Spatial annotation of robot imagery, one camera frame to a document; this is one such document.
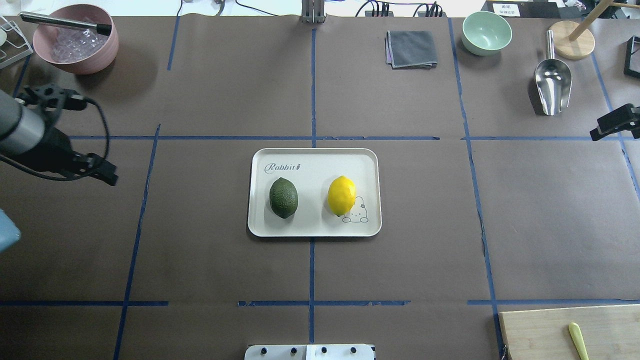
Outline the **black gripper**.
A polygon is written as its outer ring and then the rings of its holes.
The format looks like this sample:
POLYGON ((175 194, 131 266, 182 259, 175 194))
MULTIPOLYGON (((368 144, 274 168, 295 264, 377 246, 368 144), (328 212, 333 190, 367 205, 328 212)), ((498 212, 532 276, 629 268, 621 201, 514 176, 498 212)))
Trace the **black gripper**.
POLYGON ((27 167, 39 173, 59 174, 63 178, 89 173, 89 177, 109 186, 115 186, 119 177, 117 167, 100 155, 73 150, 69 137, 58 129, 51 129, 27 152, 27 167))

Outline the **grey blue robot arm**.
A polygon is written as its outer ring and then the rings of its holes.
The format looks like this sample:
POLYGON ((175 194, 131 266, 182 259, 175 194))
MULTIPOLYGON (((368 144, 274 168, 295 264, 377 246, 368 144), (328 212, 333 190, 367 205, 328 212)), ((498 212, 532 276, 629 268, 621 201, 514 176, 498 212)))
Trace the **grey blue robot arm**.
POLYGON ((26 86, 18 96, 1 93, 1 161, 23 173, 52 182, 95 178, 115 186, 117 167, 108 161, 110 130, 98 102, 55 84, 26 86), (57 129, 64 110, 96 107, 105 132, 103 155, 73 150, 70 138, 57 129))

